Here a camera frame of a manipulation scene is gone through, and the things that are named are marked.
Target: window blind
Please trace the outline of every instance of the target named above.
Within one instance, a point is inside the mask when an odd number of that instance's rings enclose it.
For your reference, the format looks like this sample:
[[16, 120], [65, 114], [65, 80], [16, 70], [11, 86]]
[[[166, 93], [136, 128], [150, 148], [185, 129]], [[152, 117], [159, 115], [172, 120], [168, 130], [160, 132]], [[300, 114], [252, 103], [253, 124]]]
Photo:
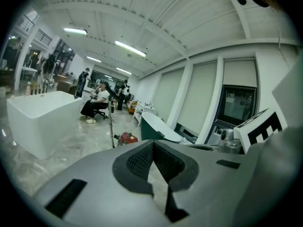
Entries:
[[257, 87], [257, 74], [254, 60], [225, 61], [223, 84]]
[[153, 107], [157, 116], [167, 122], [171, 108], [174, 104], [184, 68], [164, 73], [157, 87]]
[[217, 62], [194, 67], [178, 123], [199, 134], [211, 103]]

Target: sneaker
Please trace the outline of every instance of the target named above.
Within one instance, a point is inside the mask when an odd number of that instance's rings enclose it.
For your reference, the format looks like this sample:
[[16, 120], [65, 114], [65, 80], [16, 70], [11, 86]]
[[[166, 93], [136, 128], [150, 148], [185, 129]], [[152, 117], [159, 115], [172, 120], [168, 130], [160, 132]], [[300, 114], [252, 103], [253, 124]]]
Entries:
[[87, 119], [86, 123], [88, 123], [88, 124], [96, 123], [96, 120], [94, 120], [94, 119]]
[[86, 118], [87, 117], [85, 115], [81, 115], [80, 118], [79, 118], [79, 120], [86, 120]]

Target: marble floor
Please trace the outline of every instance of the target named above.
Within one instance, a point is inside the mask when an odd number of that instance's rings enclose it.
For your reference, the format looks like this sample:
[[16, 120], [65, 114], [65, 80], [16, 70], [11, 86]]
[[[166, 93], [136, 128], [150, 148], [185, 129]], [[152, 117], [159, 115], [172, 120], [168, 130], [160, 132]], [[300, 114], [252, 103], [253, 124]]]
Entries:
[[[83, 93], [83, 104], [89, 99], [89, 93]], [[61, 141], [57, 150], [47, 159], [41, 160], [20, 147], [13, 139], [9, 128], [6, 98], [0, 98], [0, 157], [15, 185], [29, 196], [49, 179], [66, 169], [79, 159], [99, 151], [111, 149], [109, 119], [96, 116], [96, 124], [89, 125], [78, 121], [73, 129]], [[113, 133], [131, 132], [139, 140], [140, 128], [138, 122], [129, 115], [127, 108], [115, 111], [113, 114]], [[154, 200], [161, 211], [165, 210], [167, 184], [152, 164], [148, 182], [154, 188]]]

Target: fluorescent light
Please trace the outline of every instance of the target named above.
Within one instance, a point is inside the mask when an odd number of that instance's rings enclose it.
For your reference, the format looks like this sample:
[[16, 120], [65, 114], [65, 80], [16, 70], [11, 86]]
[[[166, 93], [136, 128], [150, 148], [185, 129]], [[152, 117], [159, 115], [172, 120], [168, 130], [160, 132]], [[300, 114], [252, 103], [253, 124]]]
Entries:
[[123, 72], [125, 72], [125, 73], [131, 74], [130, 72], [128, 72], [128, 71], [126, 71], [126, 70], [122, 70], [122, 69], [120, 69], [120, 68], [118, 68], [118, 67], [117, 67], [117, 70], [120, 70], [120, 71], [123, 71]]
[[130, 50], [130, 51], [132, 51], [132, 52], [134, 52], [134, 53], [136, 53], [136, 54], [138, 54], [138, 55], [140, 55], [140, 56], [142, 56], [142, 57], [145, 57], [145, 56], [146, 56], [145, 53], [143, 53], [143, 52], [141, 52], [141, 51], [139, 51], [139, 50], [137, 50], [137, 49], [135, 49], [135, 48], [133, 48], [133, 47], [130, 47], [130, 46], [124, 44], [124, 43], [121, 43], [121, 42], [119, 42], [119, 41], [117, 41], [117, 40], [116, 40], [116, 45], [119, 45], [119, 46], [121, 46], [121, 47], [123, 47], [123, 48], [126, 48], [126, 49], [128, 49], [128, 50]]
[[97, 59], [95, 59], [95, 58], [91, 58], [91, 57], [89, 57], [89, 56], [87, 56], [86, 58], [89, 58], [89, 59], [91, 59], [91, 60], [93, 60], [93, 61], [98, 61], [98, 62], [100, 62], [100, 63], [101, 63], [101, 61], [100, 61], [100, 60], [97, 60]]
[[4, 137], [6, 137], [6, 133], [4, 132], [4, 129], [2, 129], [2, 134]]
[[86, 30], [84, 29], [76, 29], [76, 28], [64, 28], [65, 32], [77, 33], [82, 35], [87, 35]]

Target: faucet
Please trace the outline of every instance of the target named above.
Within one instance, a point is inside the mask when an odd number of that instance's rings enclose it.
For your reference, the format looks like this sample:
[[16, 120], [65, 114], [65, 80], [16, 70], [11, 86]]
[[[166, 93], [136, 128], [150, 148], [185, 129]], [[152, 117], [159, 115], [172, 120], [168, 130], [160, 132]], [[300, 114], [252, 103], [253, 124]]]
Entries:
[[46, 85], [46, 91], [45, 91], [45, 93], [47, 93], [47, 87], [50, 85], [49, 79], [46, 78], [46, 79], [44, 80], [44, 83], [43, 83], [42, 93], [44, 93], [44, 87], [45, 87], [46, 81], [47, 81], [48, 83], [47, 83], [47, 85]]

